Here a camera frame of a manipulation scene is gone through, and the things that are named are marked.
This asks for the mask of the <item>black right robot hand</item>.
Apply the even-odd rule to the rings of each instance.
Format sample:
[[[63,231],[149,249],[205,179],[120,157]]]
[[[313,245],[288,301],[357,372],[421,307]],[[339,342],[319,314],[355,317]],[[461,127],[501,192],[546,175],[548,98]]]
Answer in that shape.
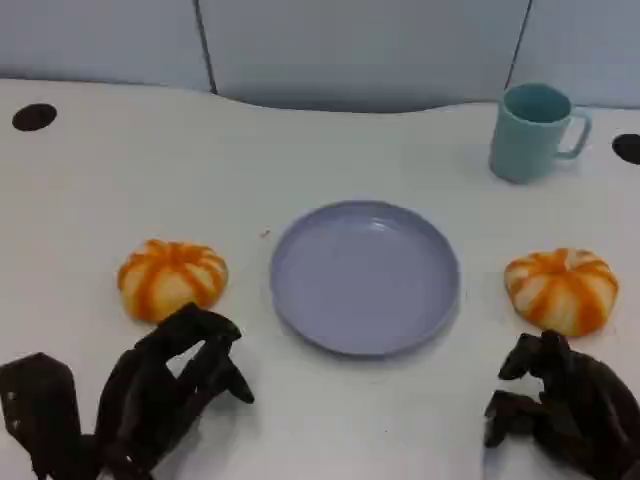
[[[498,378],[542,381],[537,399],[496,390],[484,412],[483,446],[531,438],[553,461],[591,479],[639,477],[639,402],[604,362],[571,349],[554,330],[523,333]]]

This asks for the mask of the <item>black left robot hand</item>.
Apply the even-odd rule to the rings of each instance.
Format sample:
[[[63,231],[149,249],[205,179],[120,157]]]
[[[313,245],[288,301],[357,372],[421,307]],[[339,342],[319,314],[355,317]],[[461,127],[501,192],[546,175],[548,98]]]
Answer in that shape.
[[[228,392],[253,403],[230,358],[240,337],[231,320],[189,303],[123,353],[97,412],[104,470],[115,479],[149,479],[214,398]]]

